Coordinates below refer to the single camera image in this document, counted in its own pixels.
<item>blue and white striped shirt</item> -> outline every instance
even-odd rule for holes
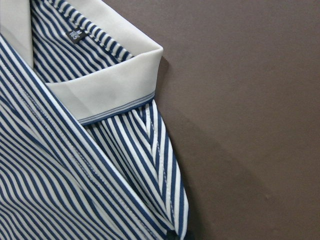
[[[0,6],[0,239],[183,239],[188,200],[153,100],[162,47],[100,0],[21,1],[17,18],[13,2]]]

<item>collar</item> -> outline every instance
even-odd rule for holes
[[[101,0],[90,0],[90,4],[86,0],[68,3],[135,57],[74,80],[46,83],[47,87],[83,125],[150,101],[163,48]],[[29,1],[0,1],[0,32],[32,68]]]

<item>clothing label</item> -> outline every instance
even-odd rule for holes
[[[74,43],[77,44],[81,39],[83,39],[88,34],[85,33],[84,30],[80,29],[80,27],[77,27],[69,32],[66,33],[68,38]]]

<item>striped fabric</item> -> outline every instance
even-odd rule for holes
[[[183,239],[188,200],[155,101],[81,125],[45,85],[132,54],[66,1],[30,2],[34,69],[0,35],[0,239]]]

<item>brown background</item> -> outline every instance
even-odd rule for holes
[[[107,0],[164,47],[197,240],[320,239],[320,1]]]

